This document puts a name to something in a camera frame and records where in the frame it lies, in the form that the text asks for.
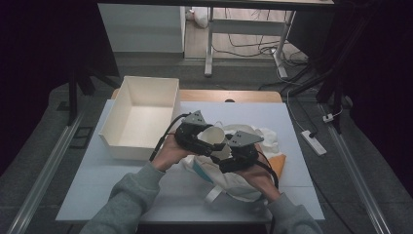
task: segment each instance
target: gray sleeve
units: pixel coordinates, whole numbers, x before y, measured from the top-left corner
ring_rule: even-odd
[[[303,205],[295,206],[285,194],[268,206],[276,219],[276,233],[322,233]]]
[[[135,233],[141,215],[149,210],[159,193],[159,180],[164,174],[150,163],[137,174],[126,174],[112,188],[107,204],[81,233]]]

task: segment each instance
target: desk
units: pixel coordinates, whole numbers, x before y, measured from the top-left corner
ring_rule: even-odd
[[[297,137],[283,103],[277,102],[278,93],[232,91],[181,91],[184,99],[208,99],[211,102],[182,101],[181,111],[201,109],[206,121],[228,124],[248,124],[268,128],[279,136],[280,150],[287,155],[280,191],[285,192],[295,204],[303,204],[315,219],[323,219],[316,191],[310,180]],[[252,102],[221,102],[220,98],[237,99],[254,97]],[[254,102],[271,100],[272,102]],[[108,100],[84,159],[70,186],[56,217],[59,221],[79,222],[92,218],[107,202],[110,190],[126,173],[135,173],[146,162],[115,160],[97,135],[114,100]],[[267,223],[271,215],[263,201],[240,202],[226,194],[220,194],[212,204],[204,202],[213,185],[199,176],[186,171],[181,164],[174,165],[160,182],[161,192],[152,209],[145,214],[143,223]]]

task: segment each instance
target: white box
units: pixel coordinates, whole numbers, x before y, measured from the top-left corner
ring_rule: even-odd
[[[125,76],[99,135],[114,158],[148,160],[179,111],[178,79]]]

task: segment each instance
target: power strip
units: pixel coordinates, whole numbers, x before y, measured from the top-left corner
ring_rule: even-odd
[[[310,144],[310,146],[314,149],[314,151],[316,151],[319,156],[327,152],[315,137],[310,137],[310,131],[307,130],[302,132],[301,136],[303,136],[303,138]]]

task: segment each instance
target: person's left hand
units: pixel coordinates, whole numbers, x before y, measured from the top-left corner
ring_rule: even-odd
[[[156,169],[164,172],[190,154],[194,153],[179,146],[172,133],[165,139],[161,151],[152,161],[152,164]]]

